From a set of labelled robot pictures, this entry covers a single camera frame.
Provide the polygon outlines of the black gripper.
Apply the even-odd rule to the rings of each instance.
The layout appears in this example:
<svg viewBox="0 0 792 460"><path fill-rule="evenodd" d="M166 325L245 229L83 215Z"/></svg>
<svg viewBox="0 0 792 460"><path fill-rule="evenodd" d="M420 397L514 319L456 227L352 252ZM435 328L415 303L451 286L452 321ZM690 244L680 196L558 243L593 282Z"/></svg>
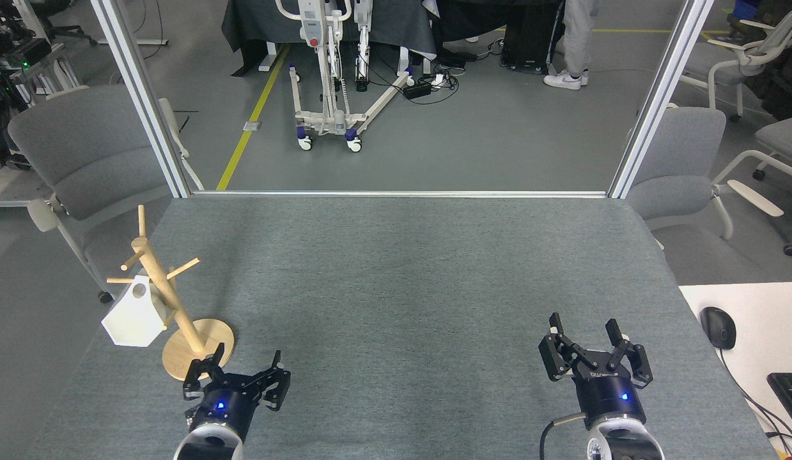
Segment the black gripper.
<svg viewBox="0 0 792 460"><path fill-rule="evenodd" d="M548 378L557 381L572 370L578 404L586 414L584 424L592 426L604 417L623 416L645 423L645 413L635 389L644 389L653 381L644 346L634 344L621 333L617 320L610 318L605 329L613 346L611 356L595 355L592 361L598 363L598 367L591 369L587 352L563 332L559 313L553 312L548 322L548 334L539 343ZM630 363L630 372L621 364L623 357Z"/></svg>
<svg viewBox="0 0 792 460"><path fill-rule="evenodd" d="M188 411L191 441L244 441L256 407L264 405L271 411L281 410L291 372L281 363L281 350L276 350L269 369L255 376L226 374L220 366L224 343L204 359L193 359L183 380L183 399L201 398L194 410ZM212 381L201 387L203 373Z"/></svg>

